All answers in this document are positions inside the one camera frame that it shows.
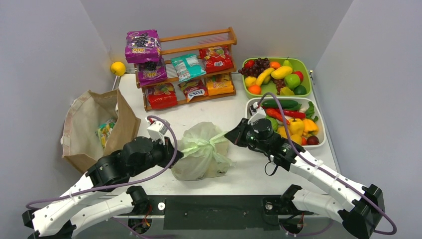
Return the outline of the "green Fox's candy bag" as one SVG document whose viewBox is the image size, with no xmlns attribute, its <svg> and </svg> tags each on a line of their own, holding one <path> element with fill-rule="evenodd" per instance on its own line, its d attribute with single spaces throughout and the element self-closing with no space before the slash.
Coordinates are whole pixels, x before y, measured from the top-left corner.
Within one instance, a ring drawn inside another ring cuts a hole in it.
<svg viewBox="0 0 422 239">
<path fill-rule="evenodd" d="M 95 132 L 103 148 L 105 148 L 106 146 L 106 143 L 108 141 L 109 136 L 111 135 L 111 132 L 115 126 L 115 123 L 116 123 L 115 119 L 109 119 L 103 124 L 101 124 Z"/>
</svg>

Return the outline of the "pale green plastic grocery bag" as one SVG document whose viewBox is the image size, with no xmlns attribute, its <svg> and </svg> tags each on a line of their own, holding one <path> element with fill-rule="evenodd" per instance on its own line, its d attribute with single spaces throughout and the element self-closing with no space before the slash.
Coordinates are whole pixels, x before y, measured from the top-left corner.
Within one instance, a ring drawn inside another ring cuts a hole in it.
<svg viewBox="0 0 422 239">
<path fill-rule="evenodd" d="M 186 130 L 178 140 L 184 156 L 172 167 L 180 181 L 199 181 L 224 176 L 234 165 L 227 157 L 229 141 L 225 132 L 211 122 L 200 122 Z"/>
</svg>

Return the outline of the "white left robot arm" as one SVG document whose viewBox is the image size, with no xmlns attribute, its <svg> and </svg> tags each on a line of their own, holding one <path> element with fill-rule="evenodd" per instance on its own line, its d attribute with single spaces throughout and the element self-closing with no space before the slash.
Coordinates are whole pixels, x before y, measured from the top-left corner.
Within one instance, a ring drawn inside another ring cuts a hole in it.
<svg viewBox="0 0 422 239">
<path fill-rule="evenodd" d="M 93 204 L 112 192 L 115 185 L 126 185 L 150 168 L 172 167 L 183 153 L 170 138 L 152 140 L 139 136 L 122 149 L 101 157 L 63 195 L 62 199 L 22 214 L 26 227 L 34 229 L 31 239 L 71 239 L 101 221 L 121 214 L 143 214 L 151 209 L 145 190 L 130 186 L 118 196 Z"/>
</svg>

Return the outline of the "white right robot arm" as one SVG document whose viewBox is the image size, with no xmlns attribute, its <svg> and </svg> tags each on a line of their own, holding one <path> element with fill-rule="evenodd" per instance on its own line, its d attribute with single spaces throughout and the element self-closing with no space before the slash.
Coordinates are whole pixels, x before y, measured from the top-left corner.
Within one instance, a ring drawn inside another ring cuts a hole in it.
<svg viewBox="0 0 422 239">
<path fill-rule="evenodd" d="M 347 179 L 290 139 L 273 131 L 268 119 L 250 123 L 243 118 L 225 138 L 234 145 L 263 153 L 277 168 L 303 177 L 325 194 L 291 185 L 282 196 L 282 209 L 289 214 L 308 211 L 329 217 L 358 239 L 368 239 L 376 231 L 385 211 L 382 190 Z"/>
</svg>

